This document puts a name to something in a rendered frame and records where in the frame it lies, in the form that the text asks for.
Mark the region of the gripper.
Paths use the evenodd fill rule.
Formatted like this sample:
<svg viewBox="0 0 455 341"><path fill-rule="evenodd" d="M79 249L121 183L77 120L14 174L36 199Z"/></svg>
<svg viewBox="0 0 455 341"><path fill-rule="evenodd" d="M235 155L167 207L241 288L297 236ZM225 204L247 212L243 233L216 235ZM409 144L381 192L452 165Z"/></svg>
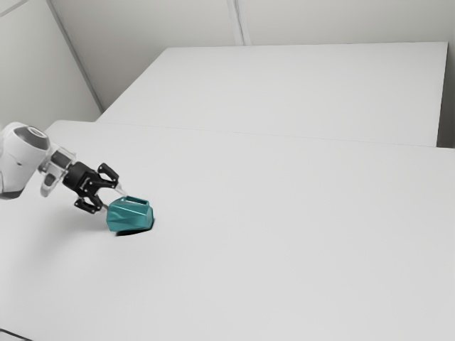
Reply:
<svg viewBox="0 0 455 341"><path fill-rule="evenodd" d="M101 163L96 171L79 161L74 163L64 176L63 185L78 195L74 206L90 214L108 208L97 194L99 188L127 194L119 182L119 175L106 163Z"/></svg>

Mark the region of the teal faceted mug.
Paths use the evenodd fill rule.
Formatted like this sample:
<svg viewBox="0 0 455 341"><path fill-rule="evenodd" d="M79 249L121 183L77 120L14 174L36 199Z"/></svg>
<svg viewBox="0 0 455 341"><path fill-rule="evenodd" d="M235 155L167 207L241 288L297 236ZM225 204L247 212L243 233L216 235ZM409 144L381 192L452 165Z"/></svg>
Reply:
<svg viewBox="0 0 455 341"><path fill-rule="evenodd" d="M111 232L145 231L153 226L154 211L148 200L123 196L109 204L106 222Z"/></svg>

